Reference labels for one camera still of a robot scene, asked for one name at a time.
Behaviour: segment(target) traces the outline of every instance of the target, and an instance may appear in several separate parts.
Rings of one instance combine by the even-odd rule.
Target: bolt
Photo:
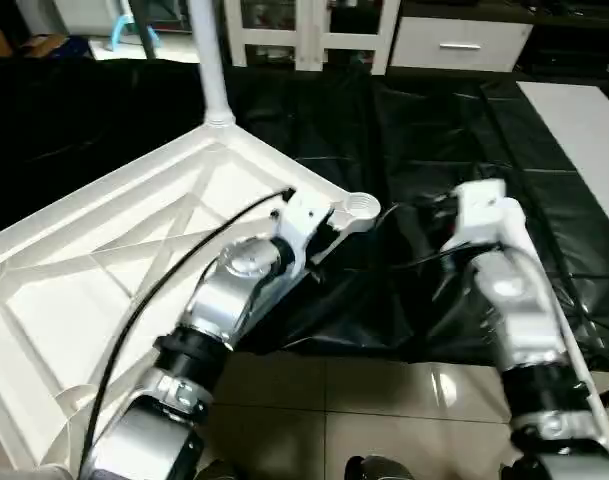
[[[559,437],[564,432],[564,423],[557,415],[551,415],[542,420],[541,436],[542,438]]]
[[[185,407],[192,407],[195,404],[195,399],[191,398],[191,393],[193,389],[190,385],[182,382],[177,387],[177,392],[175,393],[175,398],[178,402],[180,402]]]

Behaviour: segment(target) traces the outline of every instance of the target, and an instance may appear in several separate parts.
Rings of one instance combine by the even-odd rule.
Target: white furniture
[[[109,36],[120,16],[119,0],[54,0],[72,35]]]
[[[295,30],[244,28],[242,1],[224,0],[233,65],[246,66],[246,45],[294,47],[295,68],[313,71],[322,70],[326,49],[371,50],[374,52],[371,73],[386,73],[400,0],[383,1],[376,35],[328,31],[328,0],[296,0]]]
[[[16,468],[77,471],[96,385],[142,295],[226,218],[287,185],[348,193],[235,124],[211,0],[191,0],[205,123],[0,232],[0,440]],[[267,233],[267,202],[197,253],[157,295],[122,352],[100,428],[154,360],[195,279],[222,247]]]
[[[404,17],[391,66],[510,72],[532,28],[518,23]]]

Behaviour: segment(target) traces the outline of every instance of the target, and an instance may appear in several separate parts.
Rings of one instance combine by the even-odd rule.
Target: black cable
[[[448,250],[444,250],[442,252],[437,252],[437,253],[433,253],[431,255],[427,255],[425,257],[422,257],[420,259],[417,260],[413,260],[410,262],[406,262],[406,263],[397,263],[395,265],[388,265],[388,266],[384,266],[382,268],[379,268],[377,270],[384,270],[384,271],[398,271],[398,270],[410,270],[416,267],[419,267],[420,265],[423,265],[427,262],[432,262],[435,260],[440,260],[444,257],[448,257],[449,255],[453,255],[454,253],[458,253],[458,252],[463,252],[466,250],[473,250],[473,249],[479,249],[480,247],[483,247],[484,245],[475,245],[475,244],[469,244],[469,243],[465,243],[463,245],[458,245],[457,247],[453,247],[453,248],[449,248]],[[373,268],[351,268],[351,267],[343,267],[340,268],[339,271],[342,272],[370,272],[376,269]]]
[[[267,202],[268,200],[271,200],[271,199],[279,197],[279,196],[281,196],[284,199],[284,201],[287,202],[293,196],[294,193],[295,193],[295,190],[292,188],[286,188],[279,192],[271,193],[270,195],[266,195],[266,196],[260,198],[259,200],[253,202],[248,207],[244,208],[242,211],[235,214],[229,220],[224,222],[222,225],[217,227],[215,230],[213,230],[211,233],[209,233],[206,237],[204,237],[202,240],[200,240],[187,253],[185,253],[184,256],[182,258],[180,258],[175,265],[173,265],[157,282],[155,282],[153,284],[153,286],[146,293],[144,298],[142,298],[140,303],[137,304],[137,306],[133,310],[133,313],[131,313],[131,315],[128,317],[128,320],[124,324],[122,331],[120,332],[119,336],[117,337],[117,340],[115,341],[115,345],[113,346],[113,349],[111,350],[111,354],[109,355],[108,360],[106,362],[106,367],[104,368],[104,372],[102,373],[102,378],[101,378],[100,383],[97,388],[97,394],[96,394],[95,400],[93,402],[93,408],[91,409],[91,415],[90,415],[90,418],[88,421],[88,427],[86,429],[86,434],[84,436],[84,446],[82,449],[82,458],[81,458],[81,462],[80,462],[80,472],[79,472],[80,474],[82,473],[82,468],[84,466],[84,462],[86,461],[88,453],[90,452],[91,447],[93,446],[93,437],[95,436],[95,429],[97,427],[97,420],[99,418],[100,411],[102,408],[102,402],[104,400],[104,395],[106,394],[106,389],[107,389],[108,383],[111,379],[111,375],[113,373],[113,369],[115,368],[115,363],[117,362],[120,351],[121,351],[122,347],[124,346],[124,343],[126,342],[126,339],[128,338],[128,335],[129,335],[131,329],[135,325],[135,322],[137,321],[139,316],[142,314],[144,309],[151,302],[151,300],[153,299],[155,294],[157,292],[159,292],[162,289],[162,287],[164,287],[166,282],[168,282],[168,280],[173,275],[175,275],[175,273],[177,273],[177,271],[180,268],[182,268],[182,266],[184,266],[184,264],[186,262],[188,262],[188,260],[193,255],[195,255],[195,253],[197,253],[202,247],[204,247],[204,245],[206,245],[208,242],[213,240],[224,230],[229,228],[233,223],[235,223],[241,217],[246,215],[248,212],[250,212],[257,206]]]

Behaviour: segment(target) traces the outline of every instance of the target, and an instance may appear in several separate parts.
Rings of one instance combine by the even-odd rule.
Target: white cabinet
[[[391,66],[510,72],[532,26],[404,17]]]
[[[73,35],[105,35],[121,10],[117,0],[55,0],[64,25]]]

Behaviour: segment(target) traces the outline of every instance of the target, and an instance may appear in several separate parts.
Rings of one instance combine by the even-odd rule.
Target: white pole
[[[206,103],[204,123],[225,127],[235,123],[228,105],[211,0],[189,0],[193,38],[200,58],[200,78]]]

